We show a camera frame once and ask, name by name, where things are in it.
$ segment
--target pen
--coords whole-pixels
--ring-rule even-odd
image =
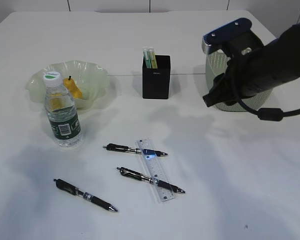
[[[76,186],[71,185],[70,183],[67,183],[66,181],[63,181],[61,179],[54,179],[55,185],[58,189],[66,191],[69,194],[77,195],[79,197],[82,197],[83,199],[87,200],[88,202],[91,202],[93,204],[98,205],[99,207],[104,208],[105,210],[111,211],[111,212],[118,212],[118,209],[112,206],[110,203],[101,200],[100,198],[93,196],[92,194],[88,192],[83,192]]]
[[[142,154],[141,150],[139,148],[131,148],[131,147],[128,147],[128,146],[116,145],[116,144],[113,144],[113,143],[109,143],[107,146],[103,146],[103,148],[107,149],[108,151]],[[168,156],[168,153],[166,153],[166,152],[150,150],[150,149],[144,149],[143,153],[145,155],[154,155],[154,154],[156,154],[158,157]]]
[[[148,53],[149,53],[149,56],[150,56],[150,61],[151,61],[152,68],[157,69],[158,65],[157,65],[157,60],[156,60],[155,49],[153,47],[150,47],[148,49]]]
[[[130,169],[125,168],[123,166],[122,167],[117,167],[116,169],[118,169],[120,171],[121,175],[124,176],[124,177],[132,178],[132,179],[139,180],[139,181],[145,181],[145,182],[148,182],[150,184],[154,184],[154,181],[151,179],[151,177],[143,175],[140,172],[130,170]],[[161,181],[159,179],[155,179],[155,183],[158,185],[158,187],[172,190],[175,193],[180,193],[180,194],[185,194],[186,193],[185,190],[183,190],[183,189],[181,189],[181,188],[179,188],[175,185],[169,184],[165,181]]]
[[[151,68],[151,62],[150,62],[150,58],[148,56],[148,48],[147,47],[143,48],[143,57],[144,57],[146,68],[150,69]]]

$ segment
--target white wall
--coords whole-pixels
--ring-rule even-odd
[[[151,0],[151,12],[227,10],[228,0]]]
[[[228,6],[228,0],[69,0],[69,3],[72,11],[102,13],[226,10]],[[228,9],[248,10],[278,37],[297,23],[300,0],[229,0]],[[12,12],[68,10],[67,0],[0,0],[0,22]]]
[[[71,11],[148,13],[149,0],[69,0]]]
[[[300,0],[230,0],[229,10],[248,10],[276,37],[296,24]]]
[[[0,0],[0,23],[12,12],[69,11],[67,0]]]

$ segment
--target bottle label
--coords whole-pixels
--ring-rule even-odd
[[[54,136],[60,140],[72,139],[81,131],[78,114],[75,114],[75,116],[68,121],[50,121],[50,124]]]

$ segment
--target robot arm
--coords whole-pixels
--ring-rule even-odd
[[[278,108],[256,111],[242,99],[300,78],[300,23],[265,46],[251,26],[250,20],[239,18],[203,37],[202,49],[207,55],[221,49],[230,58],[225,73],[214,79],[203,100],[207,107],[239,103],[262,120],[280,121],[290,115]]]

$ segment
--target bottle cap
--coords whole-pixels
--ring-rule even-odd
[[[57,87],[59,85],[61,85],[63,83],[61,74],[57,71],[50,71],[47,72],[44,76],[43,76],[43,81],[44,84],[47,87]]]

